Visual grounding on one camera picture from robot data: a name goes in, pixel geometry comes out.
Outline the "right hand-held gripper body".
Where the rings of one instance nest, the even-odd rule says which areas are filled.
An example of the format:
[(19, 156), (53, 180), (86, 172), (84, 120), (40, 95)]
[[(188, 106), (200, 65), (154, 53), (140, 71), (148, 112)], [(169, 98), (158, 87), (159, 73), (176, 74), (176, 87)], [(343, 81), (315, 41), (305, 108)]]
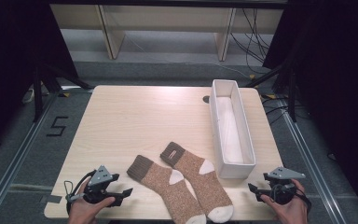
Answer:
[(284, 205), (289, 203), (296, 194), (296, 185), (293, 179), (302, 179), (306, 175), (285, 167), (277, 167), (271, 172), (264, 173), (264, 178), (269, 182), (271, 191), (268, 196), (273, 202)]

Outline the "brown and white sock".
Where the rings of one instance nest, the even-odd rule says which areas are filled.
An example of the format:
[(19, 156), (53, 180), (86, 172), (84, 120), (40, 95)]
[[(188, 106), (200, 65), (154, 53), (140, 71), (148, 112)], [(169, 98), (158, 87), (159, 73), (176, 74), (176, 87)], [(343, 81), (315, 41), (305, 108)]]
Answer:
[(180, 145), (170, 142), (160, 157), (191, 184), (200, 207), (214, 223), (229, 221), (234, 205), (218, 180), (211, 161), (201, 158)]
[(138, 155), (127, 174), (161, 197), (175, 224), (206, 224), (206, 215), (179, 171)]

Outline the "person's right hand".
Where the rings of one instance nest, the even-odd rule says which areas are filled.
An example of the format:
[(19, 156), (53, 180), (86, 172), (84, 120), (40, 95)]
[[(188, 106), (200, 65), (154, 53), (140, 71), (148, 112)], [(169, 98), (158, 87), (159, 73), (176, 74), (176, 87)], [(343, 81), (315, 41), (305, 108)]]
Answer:
[(290, 203), (281, 205), (269, 199), (266, 204), (276, 214), (276, 219), (282, 224), (308, 224), (308, 207), (298, 196), (294, 196)]

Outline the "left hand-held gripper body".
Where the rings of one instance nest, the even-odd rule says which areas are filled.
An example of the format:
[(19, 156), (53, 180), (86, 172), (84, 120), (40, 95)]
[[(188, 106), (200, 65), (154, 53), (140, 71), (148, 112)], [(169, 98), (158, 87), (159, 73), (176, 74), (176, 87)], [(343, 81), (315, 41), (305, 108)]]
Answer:
[(84, 189), (84, 199), (88, 203), (99, 203), (114, 194), (106, 189), (111, 182), (117, 181), (119, 174), (110, 174), (104, 165), (101, 165), (90, 178)]

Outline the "black tape floor mark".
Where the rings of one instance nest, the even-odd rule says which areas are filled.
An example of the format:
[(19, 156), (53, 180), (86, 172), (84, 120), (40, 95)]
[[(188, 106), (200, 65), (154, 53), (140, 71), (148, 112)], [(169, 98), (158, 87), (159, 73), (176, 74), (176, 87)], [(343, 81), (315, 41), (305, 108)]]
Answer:
[(52, 124), (50, 125), (50, 129), (52, 130), (52, 133), (47, 133), (48, 137), (58, 137), (62, 136), (64, 133), (66, 126), (64, 124), (61, 124), (62, 120), (66, 120), (66, 116), (57, 116)]

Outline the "beige wooden shelf unit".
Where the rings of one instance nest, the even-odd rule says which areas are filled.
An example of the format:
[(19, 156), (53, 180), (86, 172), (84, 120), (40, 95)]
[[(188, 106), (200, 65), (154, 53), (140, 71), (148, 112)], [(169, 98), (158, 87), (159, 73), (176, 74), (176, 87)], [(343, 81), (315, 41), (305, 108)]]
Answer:
[(214, 7), (50, 6), (62, 29), (100, 30), (111, 59), (116, 59), (128, 31), (212, 33), (220, 61), (227, 57), (229, 34), (273, 35), (280, 9)]

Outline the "grey tape piece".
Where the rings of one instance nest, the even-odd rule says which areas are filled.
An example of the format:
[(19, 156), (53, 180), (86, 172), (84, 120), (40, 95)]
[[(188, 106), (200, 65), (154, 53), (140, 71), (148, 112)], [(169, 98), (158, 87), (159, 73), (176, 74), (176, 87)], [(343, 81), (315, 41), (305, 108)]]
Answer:
[(41, 203), (60, 203), (62, 200), (62, 196), (56, 195), (44, 195), (41, 197)]

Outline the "black metal stand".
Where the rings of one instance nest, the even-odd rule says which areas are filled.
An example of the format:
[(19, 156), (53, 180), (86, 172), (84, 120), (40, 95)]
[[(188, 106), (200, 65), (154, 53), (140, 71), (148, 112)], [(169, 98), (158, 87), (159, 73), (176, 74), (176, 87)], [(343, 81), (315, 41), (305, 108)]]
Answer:
[(47, 63), (36, 63), (33, 74), (34, 87), (34, 121), (38, 121), (43, 114), (42, 86), (45, 86), (49, 93), (58, 93), (62, 90), (57, 78), (64, 79), (76, 84), (83, 90), (93, 90), (94, 87), (82, 81), (77, 73), (70, 74), (62, 69)]
[(284, 60), (280, 65), (271, 69), (269, 72), (261, 77), (252, 80), (246, 85), (246, 88), (254, 88), (255, 86), (276, 77), (272, 86), (272, 90), (275, 93), (282, 93), (287, 91), (288, 94), (288, 113), (292, 122), (296, 122), (296, 73), (294, 69), (294, 63), (289, 59)]

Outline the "black curtain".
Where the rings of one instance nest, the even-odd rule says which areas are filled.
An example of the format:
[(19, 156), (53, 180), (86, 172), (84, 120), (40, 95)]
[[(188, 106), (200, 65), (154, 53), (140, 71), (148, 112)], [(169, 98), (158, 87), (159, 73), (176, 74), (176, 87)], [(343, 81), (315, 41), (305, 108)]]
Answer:
[(296, 84), (358, 196), (358, 0), (288, 0), (264, 65), (283, 62), (311, 17)]
[(50, 4), (0, 0), (0, 135), (33, 83), (33, 74), (76, 77)]

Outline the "white rectangular box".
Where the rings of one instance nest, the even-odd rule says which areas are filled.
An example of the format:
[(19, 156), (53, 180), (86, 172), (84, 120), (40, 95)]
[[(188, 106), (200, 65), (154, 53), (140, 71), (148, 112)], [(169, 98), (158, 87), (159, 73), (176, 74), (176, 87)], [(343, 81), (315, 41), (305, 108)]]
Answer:
[(209, 106), (218, 175), (225, 179), (246, 179), (255, 168), (256, 159), (237, 82), (215, 79)]

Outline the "person's left hand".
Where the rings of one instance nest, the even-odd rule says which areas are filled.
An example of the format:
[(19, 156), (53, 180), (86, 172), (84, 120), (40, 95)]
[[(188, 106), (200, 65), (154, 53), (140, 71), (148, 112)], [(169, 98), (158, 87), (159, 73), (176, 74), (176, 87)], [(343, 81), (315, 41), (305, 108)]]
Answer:
[(108, 197), (99, 203), (88, 203), (79, 198), (72, 203), (67, 224), (97, 224), (96, 216), (116, 199)]

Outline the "metal floor rail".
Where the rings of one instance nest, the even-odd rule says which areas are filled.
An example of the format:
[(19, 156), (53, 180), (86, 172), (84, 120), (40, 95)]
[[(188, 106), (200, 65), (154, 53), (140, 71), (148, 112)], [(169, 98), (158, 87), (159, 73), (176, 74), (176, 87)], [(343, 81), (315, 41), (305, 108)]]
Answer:
[(299, 130), (297, 123), (293, 121), (288, 112), (284, 112), (283, 117), (291, 135), (296, 142), (299, 153), (306, 164), (308, 172), (310, 173), (310, 177), (314, 183), (315, 188), (317, 189), (328, 216), (332, 220), (332, 223), (347, 224), (347, 220), (344, 216), (342, 216), (339, 204), (337, 203), (332, 190), (328, 187), (327, 182), (320, 168), (318, 167), (316, 160), (313, 158), (310, 152), (310, 148), (306, 143), (302, 132)]
[(31, 146), (41, 130), (48, 110), (57, 98), (57, 93), (51, 93), (42, 99), (42, 112), (34, 119), (34, 107), (30, 115), (24, 111), (15, 114), (0, 139), (0, 205), (7, 195), (9, 186), (20, 170)]

